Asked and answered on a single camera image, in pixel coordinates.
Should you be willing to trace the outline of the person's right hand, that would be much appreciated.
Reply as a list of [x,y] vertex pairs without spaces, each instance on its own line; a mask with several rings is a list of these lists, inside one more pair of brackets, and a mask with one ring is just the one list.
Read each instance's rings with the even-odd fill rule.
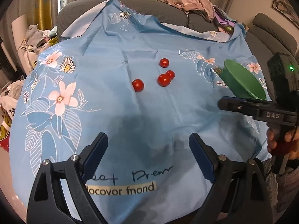
[[287,132],[284,140],[277,142],[274,138],[274,132],[271,128],[267,130],[268,152],[274,156],[285,155],[289,153],[289,160],[298,160],[298,130],[293,129]]

